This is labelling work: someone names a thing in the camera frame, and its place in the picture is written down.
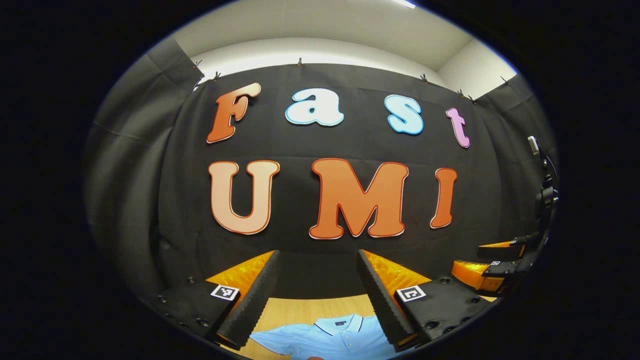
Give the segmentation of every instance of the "shirt collar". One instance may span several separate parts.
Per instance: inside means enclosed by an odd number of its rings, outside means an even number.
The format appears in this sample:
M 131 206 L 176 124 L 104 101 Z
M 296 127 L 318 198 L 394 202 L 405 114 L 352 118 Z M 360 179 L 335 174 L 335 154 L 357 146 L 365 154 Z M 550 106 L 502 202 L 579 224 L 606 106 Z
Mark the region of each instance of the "shirt collar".
M 326 332 L 327 334 L 333 336 L 340 332 L 335 326 L 335 323 L 338 321 L 347 321 L 349 325 L 343 331 L 350 332 L 360 332 L 362 328 L 362 322 L 364 318 L 358 314 L 351 314 L 347 316 L 342 316 L 340 318 L 326 318 L 326 319 L 317 319 L 314 323 L 315 326 L 319 327 L 320 330 Z

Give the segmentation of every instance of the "light blue letter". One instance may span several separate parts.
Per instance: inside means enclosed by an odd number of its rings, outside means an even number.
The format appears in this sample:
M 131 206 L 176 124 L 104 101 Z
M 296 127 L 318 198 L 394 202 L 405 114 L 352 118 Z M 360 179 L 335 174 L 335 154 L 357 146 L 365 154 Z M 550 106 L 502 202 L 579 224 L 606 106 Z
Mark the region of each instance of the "light blue letter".
M 316 97 L 315 100 L 303 101 L 312 95 Z M 338 94 L 331 90 L 301 90 L 293 94 L 293 100 L 297 102 L 284 112 L 287 120 L 293 124 L 308 125 L 315 121 L 322 126 L 336 126 L 344 119 L 344 114 L 338 109 Z
M 389 125 L 396 133 L 419 134 L 424 128 L 420 115 L 420 105 L 410 97 L 389 95 L 385 98 L 389 115 Z

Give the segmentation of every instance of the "ceiling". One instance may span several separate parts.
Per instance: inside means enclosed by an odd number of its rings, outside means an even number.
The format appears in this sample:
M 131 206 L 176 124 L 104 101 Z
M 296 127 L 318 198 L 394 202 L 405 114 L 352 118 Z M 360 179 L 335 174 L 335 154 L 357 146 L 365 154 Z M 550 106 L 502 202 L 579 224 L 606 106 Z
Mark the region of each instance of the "ceiling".
M 434 71 L 473 39 L 433 13 L 392 0 L 238 0 L 174 34 L 189 57 L 240 42 L 289 37 L 367 45 Z

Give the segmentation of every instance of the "wooden surface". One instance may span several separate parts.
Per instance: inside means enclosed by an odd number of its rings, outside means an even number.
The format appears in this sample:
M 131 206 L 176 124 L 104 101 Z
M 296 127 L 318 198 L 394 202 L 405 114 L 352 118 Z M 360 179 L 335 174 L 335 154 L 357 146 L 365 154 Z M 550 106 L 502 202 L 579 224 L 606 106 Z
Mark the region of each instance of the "wooden surface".
M 489 301 L 496 299 L 494 297 L 484 298 Z M 269 331 L 294 323 L 313 325 L 318 318 L 336 318 L 350 314 L 358 314 L 364 317 L 375 315 L 369 297 L 367 295 L 358 295 L 354 297 L 314 300 L 269 298 L 262 312 L 262 316 L 253 331 Z M 240 351 L 232 350 L 224 345 L 222 347 L 231 352 L 256 360 L 291 358 L 290 355 L 280 355 L 267 350 L 252 339 L 249 339 L 246 345 L 240 348 Z

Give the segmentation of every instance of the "orange letter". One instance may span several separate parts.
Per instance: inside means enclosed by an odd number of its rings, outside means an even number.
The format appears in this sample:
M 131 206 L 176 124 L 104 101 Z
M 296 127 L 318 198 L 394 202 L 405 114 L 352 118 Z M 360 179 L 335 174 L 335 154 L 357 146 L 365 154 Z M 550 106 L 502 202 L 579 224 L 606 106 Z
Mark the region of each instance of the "orange letter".
M 220 96 L 218 100 L 216 100 L 218 110 L 216 111 L 216 118 L 213 120 L 213 128 L 207 136 L 207 143 L 214 143 L 230 138 L 236 131 L 236 128 L 231 125 L 231 115 L 235 115 L 236 121 L 240 121 L 249 103 L 249 100 L 244 95 L 255 97 L 258 96 L 259 93 L 260 84 L 253 83 Z
M 309 229 L 312 238 L 337 239 L 344 234 L 338 226 L 338 208 L 353 236 L 362 234 L 376 209 L 376 220 L 369 227 L 369 235 L 381 238 L 404 232 L 401 217 L 404 179 L 409 175 L 406 166 L 380 165 L 366 192 L 346 160 L 320 159 L 311 168 L 320 175 L 320 208 L 317 225 Z
M 253 161 L 246 166 L 253 176 L 253 208 L 241 217 L 231 208 L 231 179 L 238 173 L 238 165 L 219 161 L 209 165 L 211 175 L 211 212 L 225 229 L 245 235 L 259 233 L 271 217 L 271 178 L 280 171 L 275 161 Z
M 439 168 L 436 170 L 436 179 L 440 183 L 438 191 L 438 205 L 436 215 L 431 219 L 431 228 L 437 229 L 451 224 L 451 202 L 453 201 L 453 182 L 458 174 L 452 168 Z

